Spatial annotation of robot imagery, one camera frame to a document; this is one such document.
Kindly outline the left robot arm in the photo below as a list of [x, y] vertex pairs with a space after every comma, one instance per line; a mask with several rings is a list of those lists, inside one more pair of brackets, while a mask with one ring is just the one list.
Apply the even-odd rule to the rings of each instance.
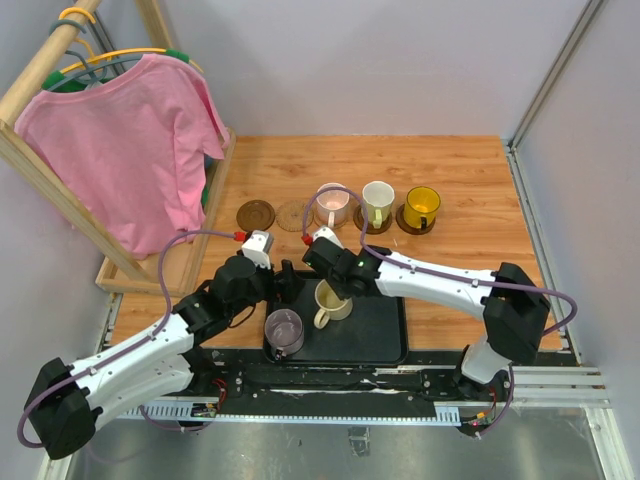
[[200, 396], [214, 383], [202, 343], [228, 329], [242, 311], [263, 301], [293, 301], [304, 287], [290, 261], [281, 271], [234, 255], [213, 279], [170, 307], [167, 315], [127, 341], [65, 364], [55, 358], [39, 371], [25, 404], [30, 423], [53, 460], [87, 444], [126, 411], [175, 393]]

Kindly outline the dark wooden coaster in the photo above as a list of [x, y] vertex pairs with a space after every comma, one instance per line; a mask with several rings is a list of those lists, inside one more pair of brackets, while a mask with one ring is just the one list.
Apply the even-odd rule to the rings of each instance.
[[251, 232], [255, 230], [267, 231], [275, 221], [275, 210], [264, 200], [250, 200], [237, 211], [236, 221], [241, 230]]
[[[358, 230], [361, 230], [364, 225], [364, 216], [362, 213], [362, 207], [358, 205], [353, 213], [353, 221]], [[379, 228], [375, 228], [372, 224], [367, 225], [367, 233], [369, 235], [379, 235], [386, 232], [392, 224], [393, 216], [389, 214], [387, 218], [382, 222]]]
[[410, 235], [425, 235], [433, 230], [436, 220], [433, 220], [431, 223], [424, 223], [422, 228], [414, 228], [410, 226], [405, 221], [404, 209], [405, 209], [405, 205], [404, 204], [400, 205], [396, 210], [396, 216], [395, 216], [396, 223], [401, 230], [403, 230], [404, 232]]

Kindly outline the pink mug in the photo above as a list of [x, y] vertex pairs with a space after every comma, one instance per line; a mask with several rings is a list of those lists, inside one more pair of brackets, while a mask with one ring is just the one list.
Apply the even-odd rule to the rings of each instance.
[[320, 194], [315, 201], [315, 222], [331, 229], [341, 227], [347, 221], [350, 195], [343, 191], [340, 183], [326, 183], [320, 186]]

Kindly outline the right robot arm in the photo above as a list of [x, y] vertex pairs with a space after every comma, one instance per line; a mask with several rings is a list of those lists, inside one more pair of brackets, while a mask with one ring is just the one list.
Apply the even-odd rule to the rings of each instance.
[[303, 256], [341, 298], [398, 297], [464, 312], [484, 322], [485, 334], [467, 346], [453, 374], [455, 392], [474, 400], [513, 363], [535, 362], [550, 303], [517, 265], [464, 270], [412, 259], [384, 247], [357, 254], [319, 237]]

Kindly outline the pale green mug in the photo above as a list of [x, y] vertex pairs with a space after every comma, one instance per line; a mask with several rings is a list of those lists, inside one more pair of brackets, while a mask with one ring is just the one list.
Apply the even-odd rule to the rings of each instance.
[[383, 181], [372, 181], [364, 186], [362, 198], [365, 202], [368, 224], [380, 229], [389, 220], [395, 200], [395, 191]]

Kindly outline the purple mug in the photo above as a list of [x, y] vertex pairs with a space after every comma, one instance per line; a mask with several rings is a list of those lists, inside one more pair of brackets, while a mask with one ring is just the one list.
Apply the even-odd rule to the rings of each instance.
[[297, 353], [304, 344], [304, 325], [291, 309], [278, 309], [265, 321], [264, 334], [276, 361]]

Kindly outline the black plastic tray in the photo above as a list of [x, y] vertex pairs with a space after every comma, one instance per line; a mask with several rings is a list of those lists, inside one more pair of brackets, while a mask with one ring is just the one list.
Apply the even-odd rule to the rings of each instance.
[[302, 348], [283, 361], [292, 365], [395, 366], [406, 358], [408, 334], [405, 304], [396, 297], [355, 297], [352, 313], [332, 321], [322, 330], [313, 318], [318, 310], [314, 291], [320, 277], [313, 271], [297, 272], [305, 282], [292, 303], [270, 301], [266, 313], [287, 308], [296, 312], [304, 326]]

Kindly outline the yellow transparent cup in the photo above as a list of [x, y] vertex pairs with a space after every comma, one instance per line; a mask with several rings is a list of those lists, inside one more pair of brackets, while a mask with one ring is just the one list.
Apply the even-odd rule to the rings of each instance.
[[434, 189], [414, 187], [406, 196], [402, 217], [411, 229], [427, 232], [434, 224], [440, 206], [441, 197]]

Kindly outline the cream yellow mug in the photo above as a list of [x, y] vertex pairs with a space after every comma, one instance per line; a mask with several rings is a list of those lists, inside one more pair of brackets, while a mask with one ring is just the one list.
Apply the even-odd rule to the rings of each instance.
[[316, 286], [314, 299], [318, 311], [313, 323], [317, 329], [324, 329], [331, 321], [346, 319], [353, 310], [352, 300], [340, 299], [326, 280]]

